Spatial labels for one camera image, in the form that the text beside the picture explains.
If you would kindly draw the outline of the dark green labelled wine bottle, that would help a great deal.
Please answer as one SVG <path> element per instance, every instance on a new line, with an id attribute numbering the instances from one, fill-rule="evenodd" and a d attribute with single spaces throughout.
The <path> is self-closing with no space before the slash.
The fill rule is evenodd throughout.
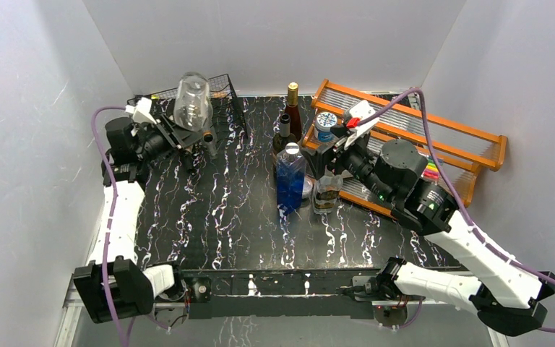
<path id="1" fill-rule="evenodd" d="M 197 169 L 194 165 L 194 158 L 192 152 L 189 149 L 180 150 L 180 159 L 182 166 L 184 167 L 185 172 L 187 172 L 188 175 L 195 175 L 197 173 Z"/>

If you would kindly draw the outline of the slim clear glass bottle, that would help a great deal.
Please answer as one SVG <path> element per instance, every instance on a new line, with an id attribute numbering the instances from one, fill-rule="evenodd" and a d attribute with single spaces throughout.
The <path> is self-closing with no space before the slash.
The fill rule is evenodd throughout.
<path id="1" fill-rule="evenodd" d="M 212 159 L 216 159 L 218 156 L 218 149 L 217 149 L 217 142 L 216 142 L 216 138 L 215 135 L 213 134 L 212 131 L 206 131 L 203 134 L 203 141 L 205 144 L 205 147 L 210 155 L 210 157 Z"/>

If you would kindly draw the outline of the clear bottle black gold cap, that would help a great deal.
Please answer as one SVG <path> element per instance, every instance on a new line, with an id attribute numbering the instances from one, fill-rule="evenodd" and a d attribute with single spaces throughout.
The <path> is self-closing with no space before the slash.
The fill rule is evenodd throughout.
<path id="1" fill-rule="evenodd" d="M 315 214 L 321 215 L 332 212 L 342 185 L 342 176 L 332 173 L 327 173 L 316 181 L 311 196 L 311 204 Z"/>

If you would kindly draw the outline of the clear bottle blue label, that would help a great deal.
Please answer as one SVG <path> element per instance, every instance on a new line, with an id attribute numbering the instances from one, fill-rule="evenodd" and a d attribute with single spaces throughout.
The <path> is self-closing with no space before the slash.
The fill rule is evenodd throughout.
<path id="1" fill-rule="evenodd" d="M 173 120 L 183 129 L 200 132 L 212 114 L 208 79 L 198 72 L 187 72 L 179 80 Z"/>

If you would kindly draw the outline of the green bottle silver cap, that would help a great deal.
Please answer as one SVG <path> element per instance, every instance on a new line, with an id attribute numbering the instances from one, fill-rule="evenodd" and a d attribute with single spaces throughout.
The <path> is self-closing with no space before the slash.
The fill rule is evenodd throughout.
<path id="1" fill-rule="evenodd" d="M 285 149 L 288 143 L 296 142 L 296 137 L 291 133 L 291 117 L 284 113 L 279 118 L 278 131 L 272 138 L 272 161 L 276 163 L 277 155 Z"/>

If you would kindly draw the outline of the dark red wine bottle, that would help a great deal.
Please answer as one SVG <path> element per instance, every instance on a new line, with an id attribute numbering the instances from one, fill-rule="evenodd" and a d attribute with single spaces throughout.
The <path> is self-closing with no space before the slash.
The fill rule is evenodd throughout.
<path id="1" fill-rule="evenodd" d="M 291 133 L 300 142 L 302 138 L 302 123 L 298 107 L 298 84 L 296 82 L 291 82 L 288 85 L 285 113 L 291 118 Z"/>

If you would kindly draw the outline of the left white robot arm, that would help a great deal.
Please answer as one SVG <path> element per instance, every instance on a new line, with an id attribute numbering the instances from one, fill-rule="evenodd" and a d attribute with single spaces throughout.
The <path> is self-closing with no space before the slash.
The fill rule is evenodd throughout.
<path id="1" fill-rule="evenodd" d="M 151 313 L 155 300 L 206 303 L 209 278 L 186 277 L 174 262 L 142 269 L 135 251 L 137 219 L 145 199 L 148 164 L 167 153 L 160 125 L 140 124 L 128 116 L 105 125 L 109 148 L 102 162 L 105 207 L 95 246 L 87 265 L 72 280 L 94 323 Z"/>

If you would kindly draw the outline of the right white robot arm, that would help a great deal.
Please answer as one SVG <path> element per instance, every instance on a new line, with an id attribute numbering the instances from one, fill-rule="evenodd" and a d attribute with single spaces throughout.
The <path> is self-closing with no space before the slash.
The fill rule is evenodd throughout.
<path id="1" fill-rule="evenodd" d="M 360 301 L 399 296 L 442 301 L 472 312 L 507 336 L 542 327 L 547 315 L 542 301 L 555 293 L 555 276 L 527 273 L 493 254 L 490 239 L 466 223 L 455 198 L 423 178 L 427 158 L 409 141 L 384 143 L 376 160 L 363 139 L 350 147 L 339 140 L 302 153 L 315 176 L 321 176 L 330 163 L 349 171 L 390 206 L 390 215 L 403 228 L 440 246 L 470 271 L 468 277 L 451 275 L 392 257 L 373 278 L 354 280 L 343 290 L 345 295 Z"/>

